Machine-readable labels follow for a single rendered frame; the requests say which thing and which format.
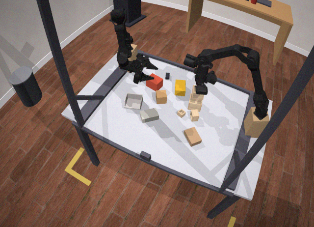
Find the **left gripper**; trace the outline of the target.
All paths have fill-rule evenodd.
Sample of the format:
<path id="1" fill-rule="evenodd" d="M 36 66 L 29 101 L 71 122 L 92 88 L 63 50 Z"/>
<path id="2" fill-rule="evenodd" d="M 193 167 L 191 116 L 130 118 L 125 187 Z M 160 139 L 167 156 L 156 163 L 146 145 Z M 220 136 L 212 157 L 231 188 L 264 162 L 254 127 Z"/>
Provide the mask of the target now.
<path id="1" fill-rule="evenodd" d="M 131 72 L 134 72 L 135 75 L 134 75 L 134 78 L 133 78 L 133 82 L 135 84 L 138 84 L 139 82 L 142 82 L 142 81 L 147 81 L 147 80 L 154 80 L 154 77 L 152 76 L 149 76 L 149 75 L 146 75 L 142 72 L 143 68 L 146 67 L 146 69 L 153 69 L 153 70 L 158 70 L 158 68 L 156 66 L 154 66 L 152 63 L 150 63 L 148 56 L 145 56 L 142 60 L 142 63 L 139 65 L 139 69 L 136 69 L 134 67 L 131 66 L 131 64 L 134 64 L 133 61 L 131 61 L 129 63 L 129 66 L 128 66 L 128 71 L 131 73 Z M 141 72 L 141 73 L 140 73 Z"/>

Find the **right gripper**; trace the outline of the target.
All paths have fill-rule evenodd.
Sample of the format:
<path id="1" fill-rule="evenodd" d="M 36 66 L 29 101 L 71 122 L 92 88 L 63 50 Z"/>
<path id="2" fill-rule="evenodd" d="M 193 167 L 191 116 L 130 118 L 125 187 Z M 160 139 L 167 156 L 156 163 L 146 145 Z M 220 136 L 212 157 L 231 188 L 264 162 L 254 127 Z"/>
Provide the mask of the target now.
<path id="1" fill-rule="evenodd" d="M 194 68 L 194 73 L 196 74 L 195 77 L 195 82 L 196 82 L 196 94 L 202 94 L 202 95 L 207 95 L 208 94 L 208 87 L 204 84 L 206 78 L 208 77 L 207 74 L 200 74 L 197 70 L 198 68 Z"/>

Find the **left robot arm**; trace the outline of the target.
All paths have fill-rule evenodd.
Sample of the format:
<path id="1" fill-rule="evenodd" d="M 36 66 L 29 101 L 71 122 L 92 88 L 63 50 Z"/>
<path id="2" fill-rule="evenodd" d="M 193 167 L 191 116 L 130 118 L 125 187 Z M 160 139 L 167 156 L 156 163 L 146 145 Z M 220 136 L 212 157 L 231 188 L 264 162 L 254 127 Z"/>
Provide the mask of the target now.
<path id="1" fill-rule="evenodd" d="M 125 29 L 125 23 L 127 21 L 126 10 L 124 8 L 113 9 L 112 12 L 110 12 L 110 17 L 112 23 L 113 21 L 117 23 L 117 25 L 113 23 L 119 44 L 117 52 L 117 62 L 119 63 L 120 69 L 128 70 L 129 63 L 131 62 L 128 60 L 128 58 L 130 58 L 132 54 L 131 50 L 133 50 L 133 47 L 131 46 L 131 44 L 133 43 L 133 38 L 130 36 L 130 33 L 128 33 Z M 136 61 L 133 60 L 133 62 L 135 63 L 131 64 L 131 66 L 139 69 L 139 65 L 144 57 L 141 53 L 138 53 L 136 57 Z"/>

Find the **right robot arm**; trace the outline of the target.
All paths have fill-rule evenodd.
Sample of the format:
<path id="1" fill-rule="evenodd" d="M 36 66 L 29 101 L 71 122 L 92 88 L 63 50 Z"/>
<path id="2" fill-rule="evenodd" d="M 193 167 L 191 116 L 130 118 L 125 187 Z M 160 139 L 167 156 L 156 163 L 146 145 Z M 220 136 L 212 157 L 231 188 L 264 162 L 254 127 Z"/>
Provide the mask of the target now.
<path id="1" fill-rule="evenodd" d="M 241 53 L 241 52 L 242 53 Z M 247 53 L 247 57 L 243 54 Z M 207 74 L 209 69 L 212 69 L 213 62 L 216 59 L 224 58 L 224 57 L 231 57 L 236 56 L 238 57 L 243 63 L 245 63 L 248 69 L 252 73 L 253 83 L 254 83 L 254 96 L 253 101 L 256 106 L 255 111 L 253 114 L 259 119 L 262 120 L 267 116 L 268 111 L 268 104 L 269 100 L 266 96 L 265 91 L 262 87 L 262 79 L 260 74 L 260 54 L 259 52 L 249 48 L 244 47 L 239 44 L 235 44 L 232 46 L 228 46 L 225 48 L 220 48 L 216 50 L 212 49 L 204 49 L 202 52 L 197 56 L 192 56 L 187 54 L 185 60 L 183 62 L 184 65 L 189 66 L 191 68 L 195 68 L 198 66 L 198 72 L 200 74 Z M 217 77 L 214 71 L 210 71 L 208 73 L 208 77 L 205 80 L 205 83 L 215 84 L 217 82 Z"/>

